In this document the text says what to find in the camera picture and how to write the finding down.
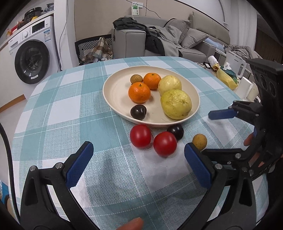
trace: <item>pillow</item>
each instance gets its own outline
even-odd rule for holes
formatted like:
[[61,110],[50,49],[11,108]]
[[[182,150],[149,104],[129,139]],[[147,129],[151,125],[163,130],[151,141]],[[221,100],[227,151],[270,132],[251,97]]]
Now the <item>pillow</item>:
[[190,49],[204,41],[208,36],[209,35],[204,32],[190,28],[180,45],[185,49]]
[[225,51],[224,51],[224,46],[221,45],[220,43],[215,42],[215,41],[212,41],[210,38],[207,38],[207,39],[205,39],[204,41],[207,42],[207,43],[210,44],[210,45],[215,46],[217,49],[219,49],[220,51],[222,51],[223,53],[225,53]]
[[180,44],[184,37],[186,36],[189,28],[190,28],[190,25],[191,25],[191,21],[190,20],[179,20],[179,19],[170,19],[166,24],[165,26],[167,25],[171,25],[171,26],[175,26],[178,30],[180,30],[182,32],[180,38],[179,38],[179,42],[178,44]]

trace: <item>washing machine door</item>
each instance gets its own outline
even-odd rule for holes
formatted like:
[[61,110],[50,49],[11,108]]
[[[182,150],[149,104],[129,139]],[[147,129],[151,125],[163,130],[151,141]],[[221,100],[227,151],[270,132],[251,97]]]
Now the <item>washing machine door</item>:
[[40,82],[49,67],[49,51],[43,42],[30,40],[23,43],[15,56],[18,77],[27,84]]

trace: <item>tablecloth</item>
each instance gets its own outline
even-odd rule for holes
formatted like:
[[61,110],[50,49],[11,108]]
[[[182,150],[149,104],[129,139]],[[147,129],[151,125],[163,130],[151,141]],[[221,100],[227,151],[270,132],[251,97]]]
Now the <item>tablecloth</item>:
[[[192,213],[206,189],[200,187],[183,153],[156,159],[158,155],[148,157],[133,147],[129,132],[134,124],[112,111],[103,98],[103,83],[111,74],[137,65],[179,73],[199,92],[198,112],[183,123],[180,152],[197,133],[207,137],[208,148],[245,149],[243,141],[252,125],[237,118],[211,121],[207,116],[239,98],[196,63],[178,57],[133,57],[79,66],[43,80],[20,117],[12,143],[18,206],[31,165],[48,168],[64,162],[87,140],[93,143],[94,154],[71,191],[99,228],[115,229],[139,216],[144,229],[175,230]],[[268,206],[266,177],[253,184],[259,219]],[[50,192],[58,212],[67,218],[52,188]],[[227,192],[225,188],[212,217],[219,213]]]

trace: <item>bolt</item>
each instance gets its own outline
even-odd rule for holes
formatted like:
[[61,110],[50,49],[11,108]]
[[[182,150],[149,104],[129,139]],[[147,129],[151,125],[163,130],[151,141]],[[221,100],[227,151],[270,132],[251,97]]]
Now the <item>bolt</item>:
[[33,165],[29,168],[30,171],[34,171],[36,169],[36,167]]
[[249,171],[250,176],[252,176],[254,174],[254,171],[252,169],[250,169]]
[[215,164],[215,168],[216,168],[216,169],[222,169],[222,167],[223,167],[223,166],[222,166],[221,164],[218,164],[218,163]]
[[239,159],[241,156],[242,156],[242,155],[241,155],[240,153],[236,153],[236,154],[235,154],[235,157],[236,157],[237,159]]
[[58,162],[58,163],[55,165],[55,168],[60,169],[60,168],[62,168],[62,166],[63,166],[63,163]]
[[247,172],[248,171],[248,169],[246,168],[246,167],[242,167],[242,170],[243,170],[243,172]]

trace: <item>camera lens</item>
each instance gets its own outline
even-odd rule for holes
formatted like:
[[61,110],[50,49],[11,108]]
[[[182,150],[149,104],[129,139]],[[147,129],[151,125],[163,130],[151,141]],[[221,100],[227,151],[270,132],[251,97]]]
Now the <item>camera lens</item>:
[[254,79],[258,82],[258,75],[254,73]]
[[262,86],[263,86],[265,89],[267,89],[266,80],[265,80],[265,78],[264,78],[262,75],[260,75],[260,82],[261,82]]
[[274,87],[272,82],[269,82],[269,88],[270,88],[270,92],[271,92],[272,96],[275,97],[276,96],[276,90],[275,90],[275,87]]

